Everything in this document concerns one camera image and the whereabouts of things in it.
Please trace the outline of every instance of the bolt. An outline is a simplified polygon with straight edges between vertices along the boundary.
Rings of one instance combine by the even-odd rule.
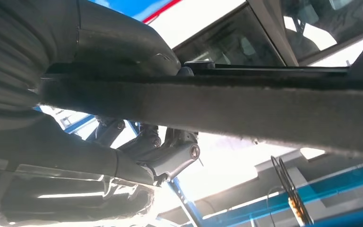
[[[155,148],[158,148],[161,145],[161,141],[159,139],[155,139],[152,143],[154,144]]]
[[[124,128],[124,121],[118,123],[118,130],[122,130]]]
[[[193,159],[197,159],[199,157],[199,147],[198,146],[193,146],[190,149],[190,155]]]

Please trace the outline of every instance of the red stripe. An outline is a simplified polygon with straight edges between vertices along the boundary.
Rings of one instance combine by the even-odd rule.
[[[160,8],[157,12],[153,13],[151,16],[145,18],[143,20],[144,23],[147,23],[149,21],[151,21],[152,19],[156,18],[157,16],[159,16],[161,13],[165,12],[166,10],[168,10],[170,7],[176,5],[177,3],[179,3],[181,0],[171,0],[168,4],[166,4],[165,6],[163,6],[162,8]]]

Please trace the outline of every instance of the hanging cable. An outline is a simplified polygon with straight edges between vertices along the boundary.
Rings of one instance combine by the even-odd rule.
[[[275,190],[275,189],[282,189],[283,190],[283,187],[282,186],[275,186],[275,187],[272,187],[269,191],[268,191],[268,194],[267,194],[267,209],[269,211],[269,216],[270,216],[270,219],[272,221],[272,224],[273,224],[273,227],[276,227],[276,224],[275,224],[275,221],[273,220],[273,216],[272,216],[272,211],[269,209],[269,195]]]
[[[280,183],[282,184],[284,190],[288,194],[289,197],[289,205],[292,207],[297,220],[303,225],[312,225],[313,221],[308,214],[307,209],[304,206],[303,201],[301,200],[297,189],[287,172],[286,166],[281,158],[276,160],[275,157],[271,156],[271,161],[273,167],[275,168],[276,174],[279,177]]]

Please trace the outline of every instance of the car window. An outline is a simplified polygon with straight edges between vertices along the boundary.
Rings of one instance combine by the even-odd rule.
[[[363,0],[283,0],[287,39],[301,61],[363,34]]]
[[[181,62],[213,60],[217,64],[281,66],[282,62],[253,12],[241,7],[175,47]]]

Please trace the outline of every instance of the window frame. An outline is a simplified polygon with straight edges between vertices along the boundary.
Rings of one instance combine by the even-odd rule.
[[[253,14],[256,20],[252,23],[255,24],[256,29],[260,31],[260,35],[266,39],[266,42],[271,47],[271,51],[275,53],[278,60],[280,60],[282,65],[284,66],[308,66],[312,63],[327,58],[334,53],[363,39],[362,33],[347,41],[338,43],[323,51],[314,53],[298,61],[285,34],[285,24],[283,21],[282,9],[272,9],[272,7],[269,6],[267,0],[247,0],[245,3],[236,7],[234,10],[230,11],[223,17],[219,18],[215,22],[211,23],[187,40],[174,47],[173,51],[177,54],[178,50],[194,42],[203,34],[214,29],[216,26],[223,23],[225,20],[228,20],[242,10],[248,10],[250,14]],[[276,18],[277,16],[280,16],[280,18],[282,18],[282,21],[278,20]]]
[[[283,60],[282,56],[280,55],[279,51],[277,50],[277,48],[275,47],[273,42],[270,40],[270,38],[269,38],[268,34],[266,33],[266,31],[264,30],[262,24],[258,20],[256,14],[254,13],[254,11],[252,10],[252,8],[250,7],[250,5],[247,2],[245,2],[245,3],[241,4],[240,6],[236,7],[234,10],[230,11],[229,13],[227,13],[223,17],[219,18],[215,22],[211,23],[207,27],[203,28],[202,30],[200,30],[199,32],[197,32],[196,34],[194,34],[193,36],[191,36],[187,40],[183,41],[182,43],[180,43],[179,45],[174,47],[173,51],[175,52],[176,55],[178,55],[178,50],[182,49],[183,47],[186,47],[190,43],[192,43],[192,42],[196,41],[197,39],[201,38],[204,34],[206,34],[206,33],[210,32],[211,30],[215,29],[218,25],[220,25],[221,23],[223,23],[226,20],[230,19],[235,14],[242,12],[243,10],[248,11],[248,13],[251,14],[253,16],[253,18],[256,19],[254,21],[251,21],[250,23],[254,24],[255,29],[260,32],[259,35],[262,36],[266,40],[266,43],[268,43],[268,45],[270,47],[270,50],[275,54],[278,62],[282,66],[286,66],[286,63]]]

